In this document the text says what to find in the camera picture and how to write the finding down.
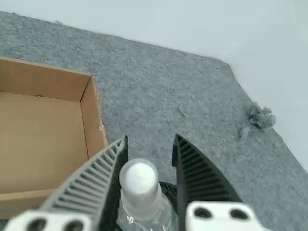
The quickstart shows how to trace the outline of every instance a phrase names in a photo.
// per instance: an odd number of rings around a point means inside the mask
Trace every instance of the screw hole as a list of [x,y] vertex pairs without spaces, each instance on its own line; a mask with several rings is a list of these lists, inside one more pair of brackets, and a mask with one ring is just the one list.
[[46,220],[43,218],[38,218],[30,222],[27,231],[42,231],[46,226]]
[[210,218],[212,217],[212,214],[210,211],[208,211],[207,209],[205,208],[198,208],[194,211],[194,214],[197,216],[197,217],[200,217],[200,218]]
[[83,224],[79,220],[73,220],[69,222],[64,231],[82,231],[83,229]]
[[232,210],[230,214],[231,214],[231,217],[236,218],[236,219],[242,219],[242,220],[248,219],[248,215],[239,209]]

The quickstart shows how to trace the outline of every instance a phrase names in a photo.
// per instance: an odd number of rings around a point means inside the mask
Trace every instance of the gray carpet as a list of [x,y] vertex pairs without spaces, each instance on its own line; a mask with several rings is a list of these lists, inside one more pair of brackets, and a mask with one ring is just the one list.
[[225,174],[262,224],[308,229],[308,175],[273,130],[251,127],[251,103],[228,64],[213,58],[0,12],[0,55],[87,71],[102,97],[109,142],[127,134],[129,156],[175,182],[171,148],[186,137]]

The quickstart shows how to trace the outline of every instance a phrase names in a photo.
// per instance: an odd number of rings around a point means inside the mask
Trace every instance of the carpet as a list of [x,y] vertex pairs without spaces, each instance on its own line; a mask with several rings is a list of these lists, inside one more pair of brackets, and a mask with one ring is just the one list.
[[[160,180],[175,133],[222,171],[272,230],[308,229],[308,175],[268,129],[249,124],[251,100],[220,60],[0,12],[0,55],[90,72],[109,142],[128,135],[129,157],[144,157]],[[242,127],[250,127],[239,138]]]

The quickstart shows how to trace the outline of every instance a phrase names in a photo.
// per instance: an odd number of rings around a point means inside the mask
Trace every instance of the bottle cap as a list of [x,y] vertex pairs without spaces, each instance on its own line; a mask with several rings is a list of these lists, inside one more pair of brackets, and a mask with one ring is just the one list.
[[155,165],[142,158],[125,163],[120,171],[121,201],[126,213],[138,220],[153,218],[162,200]]

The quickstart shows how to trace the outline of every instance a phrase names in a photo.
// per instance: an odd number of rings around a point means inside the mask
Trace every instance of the cardboard box flap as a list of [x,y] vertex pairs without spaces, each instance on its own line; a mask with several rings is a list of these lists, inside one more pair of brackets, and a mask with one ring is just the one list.
[[91,76],[0,57],[0,91],[80,101]]
[[99,98],[92,78],[86,87],[80,104],[88,158],[91,158],[108,145],[104,126],[101,122]]

